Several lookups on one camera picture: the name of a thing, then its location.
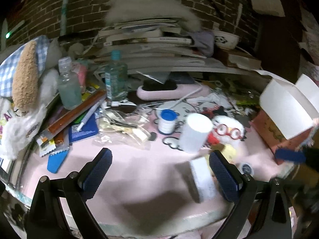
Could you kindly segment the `blue white contact lens case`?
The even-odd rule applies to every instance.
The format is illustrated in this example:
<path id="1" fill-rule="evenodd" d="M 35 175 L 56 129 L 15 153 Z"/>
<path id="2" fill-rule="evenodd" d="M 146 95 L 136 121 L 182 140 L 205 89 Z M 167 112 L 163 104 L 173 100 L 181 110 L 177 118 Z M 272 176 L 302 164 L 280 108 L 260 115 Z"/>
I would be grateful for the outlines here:
<path id="1" fill-rule="evenodd" d="M 254 176 L 254 169 L 251 164 L 246 162 L 240 162 L 236 164 L 237 169 L 241 174 L 249 174 L 250 176 Z"/>

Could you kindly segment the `yellow pompompurin plush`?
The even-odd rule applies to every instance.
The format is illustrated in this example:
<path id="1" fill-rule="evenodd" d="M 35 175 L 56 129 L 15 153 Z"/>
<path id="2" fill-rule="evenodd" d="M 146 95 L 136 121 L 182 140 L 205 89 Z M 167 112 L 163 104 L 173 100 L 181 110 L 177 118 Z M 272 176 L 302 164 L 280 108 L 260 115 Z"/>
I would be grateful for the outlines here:
<path id="1" fill-rule="evenodd" d="M 238 150 L 230 144 L 223 145 L 221 153 L 225 157 L 225 159 L 231 164 L 236 164 L 241 156 Z"/>

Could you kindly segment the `stack of books and papers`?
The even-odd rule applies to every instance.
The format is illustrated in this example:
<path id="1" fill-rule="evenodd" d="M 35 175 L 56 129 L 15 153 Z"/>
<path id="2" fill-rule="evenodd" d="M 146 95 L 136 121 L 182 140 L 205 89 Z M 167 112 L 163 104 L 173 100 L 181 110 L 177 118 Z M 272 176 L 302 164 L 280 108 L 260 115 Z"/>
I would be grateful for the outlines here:
<path id="1" fill-rule="evenodd" d="M 113 50 L 121 51 L 131 70 L 181 68 L 237 68 L 261 70 L 261 61 L 239 48 L 220 49 L 216 44 L 212 57 L 192 47 L 192 39 L 178 18 L 151 18 L 114 23 L 98 32 L 91 57 L 107 62 Z"/>

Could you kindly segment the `orange brown long packet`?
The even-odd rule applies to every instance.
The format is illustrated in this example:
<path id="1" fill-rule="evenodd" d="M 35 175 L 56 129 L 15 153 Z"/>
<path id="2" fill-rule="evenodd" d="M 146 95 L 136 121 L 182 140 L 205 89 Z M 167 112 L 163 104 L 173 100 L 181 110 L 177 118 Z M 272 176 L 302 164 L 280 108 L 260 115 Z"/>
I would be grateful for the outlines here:
<path id="1" fill-rule="evenodd" d="M 70 123 L 72 123 L 77 117 L 82 113 L 89 110 L 101 99 L 106 97 L 105 90 L 96 90 L 91 94 L 85 101 L 83 101 L 79 106 L 73 110 L 62 110 L 62 115 L 54 120 L 48 125 L 43 131 L 36 136 L 36 142 L 39 146 L 47 144 L 51 139 L 53 139 L 59 132 L 63 131 Z"/>

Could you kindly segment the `clear bottle white cap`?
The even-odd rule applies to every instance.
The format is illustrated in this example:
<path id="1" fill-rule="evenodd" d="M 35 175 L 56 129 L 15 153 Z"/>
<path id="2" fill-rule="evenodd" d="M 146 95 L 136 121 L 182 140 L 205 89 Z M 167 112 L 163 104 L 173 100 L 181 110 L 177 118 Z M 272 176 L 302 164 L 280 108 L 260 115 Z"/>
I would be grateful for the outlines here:
<path id="1" fill-rule="evenodd" d="M 70 57 L 58 61 L 58 92 L 66 110 L 73 110 L 82 103 L 81 86 L 78 75 L 72 72 Z"/>

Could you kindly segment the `white plush red glasses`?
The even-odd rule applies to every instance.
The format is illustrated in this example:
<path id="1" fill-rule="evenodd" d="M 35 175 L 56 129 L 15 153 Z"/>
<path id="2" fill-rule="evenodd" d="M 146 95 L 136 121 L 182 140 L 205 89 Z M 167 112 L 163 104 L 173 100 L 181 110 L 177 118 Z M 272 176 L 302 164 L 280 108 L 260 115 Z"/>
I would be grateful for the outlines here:
<path id="1" fill-rule="evenodd" d="M 244 126 L 236 119 L 228 116 L 215 116 L 211 120 L 213 128 L 208 142 L 213 145 L 231 145 L 237 147 L 244 138 Z"/>

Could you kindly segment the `blue flat sachet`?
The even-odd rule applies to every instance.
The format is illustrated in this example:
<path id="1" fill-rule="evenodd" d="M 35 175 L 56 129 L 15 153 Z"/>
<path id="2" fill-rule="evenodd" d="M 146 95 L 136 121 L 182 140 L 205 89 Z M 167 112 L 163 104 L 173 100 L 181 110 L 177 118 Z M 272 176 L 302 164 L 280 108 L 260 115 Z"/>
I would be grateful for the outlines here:
<path id="1" fill-rule="evenodd" d="M 69 151 L 66 150 L 56 154 L 50 154 L 48 157 L 47 170 L 50 173 L 56 174 L 67 158 L 68 153 Z"/>

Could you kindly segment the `white cylinder cup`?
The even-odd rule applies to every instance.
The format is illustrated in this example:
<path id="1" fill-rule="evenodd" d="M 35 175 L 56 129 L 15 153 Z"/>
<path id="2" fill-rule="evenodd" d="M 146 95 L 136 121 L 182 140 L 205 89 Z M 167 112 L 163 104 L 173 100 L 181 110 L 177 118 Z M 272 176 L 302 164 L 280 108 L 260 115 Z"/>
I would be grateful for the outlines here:
<path id="1" fill-rule="evenodd" d="M 185 152 L 199 152 L 212 130 L 213 123 L 208 117 L 199 113 L 189 114 L 179 137 L 179 148 Z"/>

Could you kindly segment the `pink hairbrush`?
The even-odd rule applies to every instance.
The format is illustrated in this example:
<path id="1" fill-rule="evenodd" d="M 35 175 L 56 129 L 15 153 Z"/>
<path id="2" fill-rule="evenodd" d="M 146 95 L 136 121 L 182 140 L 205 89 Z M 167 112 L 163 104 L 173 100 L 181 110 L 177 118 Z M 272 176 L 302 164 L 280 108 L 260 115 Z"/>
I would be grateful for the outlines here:
<path id="1" fill-rule="evenodd" d="M 210 93 L 210 87 L 200 84 L 178 84 L 174 90 L 161 91 L 147 91 L 140 86 L 136 92 L 137 96 L 145 101 L 206 97 Z"/>

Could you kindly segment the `green pipe on wall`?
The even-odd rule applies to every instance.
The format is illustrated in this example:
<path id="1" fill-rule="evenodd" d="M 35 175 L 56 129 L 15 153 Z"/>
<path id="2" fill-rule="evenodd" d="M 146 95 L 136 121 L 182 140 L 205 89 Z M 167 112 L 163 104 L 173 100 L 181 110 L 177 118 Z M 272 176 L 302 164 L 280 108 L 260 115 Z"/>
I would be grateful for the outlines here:
<path id="1" fill-rule="evenodd" d="M 62 0 L 61 19 L 60 19 L 60 36 L 67 33 L 67 8 L 69 0 Z"/>

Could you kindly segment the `blue notebook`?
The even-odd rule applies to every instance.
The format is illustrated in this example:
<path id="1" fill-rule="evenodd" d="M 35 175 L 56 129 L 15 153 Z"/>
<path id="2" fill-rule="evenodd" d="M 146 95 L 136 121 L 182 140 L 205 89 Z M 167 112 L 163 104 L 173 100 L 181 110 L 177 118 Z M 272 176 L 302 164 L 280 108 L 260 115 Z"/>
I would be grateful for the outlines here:
<path id="1" fill-rule="evenodd" d="M 69 128 L 69 142 L 71 144 L 98 135 L 99 130 L 96 123 L 95 114 L 88 119 L 87 123 L 81 128 L 80 131 L 77 130 L 78 126 L 79 124 L 74 124 Z"/>

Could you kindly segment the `pink cartoon box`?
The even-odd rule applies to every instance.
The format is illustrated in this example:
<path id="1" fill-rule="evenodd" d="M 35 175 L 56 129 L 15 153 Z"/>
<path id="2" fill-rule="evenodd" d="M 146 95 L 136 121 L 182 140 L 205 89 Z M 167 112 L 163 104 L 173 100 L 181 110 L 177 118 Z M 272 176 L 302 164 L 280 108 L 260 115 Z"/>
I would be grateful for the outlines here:
<path id="1" fill-rule="evenodd" d="M 294 138 L 286 139 L 264 110 L 260 110 L 252 120 L 251 126 L 262 137 L 273 155 L 278 148 L 296 149 L 309 136 L 311 131 L 311 129 L 308 129 Z"/>

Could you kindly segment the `white printed receipt slip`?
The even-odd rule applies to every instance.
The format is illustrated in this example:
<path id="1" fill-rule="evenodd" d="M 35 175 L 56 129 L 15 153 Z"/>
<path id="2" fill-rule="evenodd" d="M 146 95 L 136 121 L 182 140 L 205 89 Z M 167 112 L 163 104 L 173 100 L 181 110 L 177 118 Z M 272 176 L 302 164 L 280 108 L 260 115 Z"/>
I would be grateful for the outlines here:
<path id="1" fill-rule="evenodd" d="M 216 187 L 206 158 L 192 159 L 189 166 L 199 203 L 212 200 L 216 195 Z"/>

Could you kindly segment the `panda print ceramic bowl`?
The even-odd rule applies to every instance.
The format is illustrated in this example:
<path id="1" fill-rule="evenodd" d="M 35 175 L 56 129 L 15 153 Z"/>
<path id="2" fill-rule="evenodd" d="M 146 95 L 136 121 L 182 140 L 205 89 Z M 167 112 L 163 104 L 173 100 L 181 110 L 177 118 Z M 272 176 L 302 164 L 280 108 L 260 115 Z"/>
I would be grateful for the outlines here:
<path id="1" fill-rule="evenodd" d="M 220 49 L 233 50 L 234 48 L 236 48 L 239 42 L 239 36 L 232 33 L 220 30 L 213 30 L 213 34 L 215 37 L 215 44 Z"/>

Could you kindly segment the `clear bottle teal cap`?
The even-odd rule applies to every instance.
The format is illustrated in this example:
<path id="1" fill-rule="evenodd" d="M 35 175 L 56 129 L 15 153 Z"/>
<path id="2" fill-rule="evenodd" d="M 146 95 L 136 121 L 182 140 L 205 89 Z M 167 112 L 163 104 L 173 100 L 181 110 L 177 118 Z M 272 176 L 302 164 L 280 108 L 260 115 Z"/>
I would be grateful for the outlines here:
<path id="1" fill-rule="evenodd" d="M 105 67 L 106 96 L 111 101 L 121 101 L 128 95 L 128 66 L 122 61 L 121 51 L 111 52 L 111 61 Z"/>

